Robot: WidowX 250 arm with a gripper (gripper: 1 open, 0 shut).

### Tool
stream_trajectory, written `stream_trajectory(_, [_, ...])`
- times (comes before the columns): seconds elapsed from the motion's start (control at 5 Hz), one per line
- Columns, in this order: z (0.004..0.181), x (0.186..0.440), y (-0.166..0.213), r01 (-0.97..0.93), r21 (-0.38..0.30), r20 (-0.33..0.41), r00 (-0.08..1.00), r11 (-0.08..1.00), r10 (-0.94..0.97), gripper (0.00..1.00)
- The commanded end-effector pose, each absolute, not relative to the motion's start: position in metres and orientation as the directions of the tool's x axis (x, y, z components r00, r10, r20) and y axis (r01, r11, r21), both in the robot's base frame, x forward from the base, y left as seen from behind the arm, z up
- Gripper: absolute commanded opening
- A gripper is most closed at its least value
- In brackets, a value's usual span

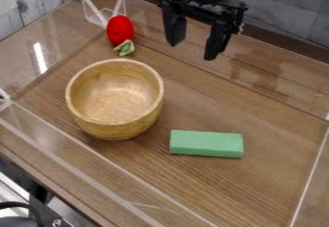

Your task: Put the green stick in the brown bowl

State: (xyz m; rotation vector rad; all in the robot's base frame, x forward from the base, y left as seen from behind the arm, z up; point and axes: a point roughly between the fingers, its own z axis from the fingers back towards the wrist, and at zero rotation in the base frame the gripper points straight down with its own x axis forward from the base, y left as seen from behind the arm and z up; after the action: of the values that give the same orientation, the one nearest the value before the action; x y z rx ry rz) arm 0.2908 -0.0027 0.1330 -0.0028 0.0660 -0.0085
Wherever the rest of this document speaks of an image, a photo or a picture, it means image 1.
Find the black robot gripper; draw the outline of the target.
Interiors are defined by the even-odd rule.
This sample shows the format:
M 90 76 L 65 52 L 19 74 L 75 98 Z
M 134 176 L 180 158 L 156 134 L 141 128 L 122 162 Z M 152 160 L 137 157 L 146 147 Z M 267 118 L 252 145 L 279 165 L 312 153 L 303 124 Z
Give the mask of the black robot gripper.
M 248 4 L 241 0 L 158 0 L 158 7 L 162 9 L 165 34 L 172 46 L 185 40 L 189 17 L 213 25 L 205 60 L 214 60 L 225 51 L 232 34 L 243 31 Z

